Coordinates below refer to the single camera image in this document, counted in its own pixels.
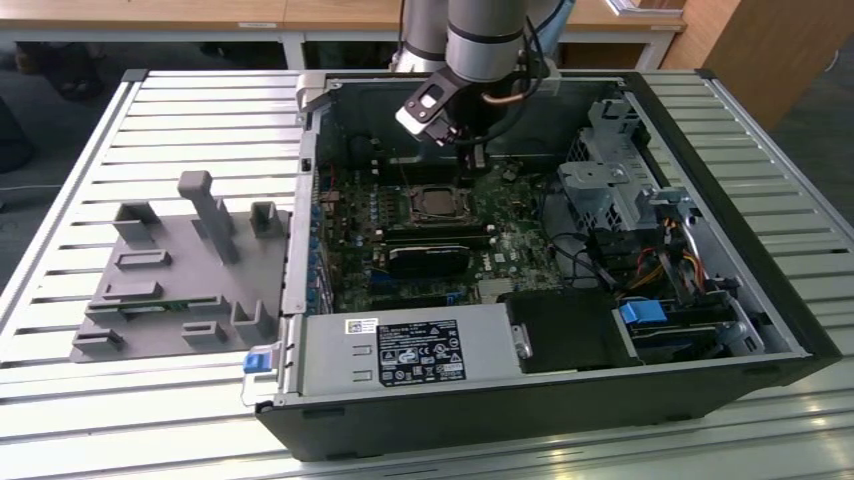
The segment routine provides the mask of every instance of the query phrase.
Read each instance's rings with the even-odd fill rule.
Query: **metal bracket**
[[[302,113],[315,111],[327,102],[327,75],[306,72],[296,79],[296,107]]]

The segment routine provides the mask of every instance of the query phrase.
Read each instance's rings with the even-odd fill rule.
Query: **slatted metal tabletop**
[[[296,73],[151,72],[119,87],[0,297],[0,477],[781,478],[853,469],[850,226],[715,81],[689,72],[646,78],[829,328],[838,364],[690,422],[302,464],[240,401],[242,353],[67,361],[119,202],[188,213],[178,177],[206,169],[231,211],[262,198],[292,204]],[[666,152],[653,152],[678,184]]]

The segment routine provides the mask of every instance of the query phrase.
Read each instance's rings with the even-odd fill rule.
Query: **warning label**
[[[378,325],[376,345],[383,386],[466,380],[456,320]]]

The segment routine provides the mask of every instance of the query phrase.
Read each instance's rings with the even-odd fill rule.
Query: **sticker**
[[[374,328],[383,386],[466,380],[456,320],[374,324]]]
[[[264,22],[240,22],[238,23],[238,27],[240,28],[276,28],[279,26],[278,23],[264,23]]]
[[[348,318],[344,322],[344,333],[351,335],[354,333],[374,333],[376,332],[376,324],[379,319],[376,318]]]

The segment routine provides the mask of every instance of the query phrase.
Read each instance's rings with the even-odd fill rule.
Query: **blue latch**
[[[653,323],[666,322],[667,315],[658,300],[630,301],[619,307],[619,314],[623,322],[629,323]]]
[[[250,352],[243,359],[243,373],[264,373],[272,371],[272,352]]]

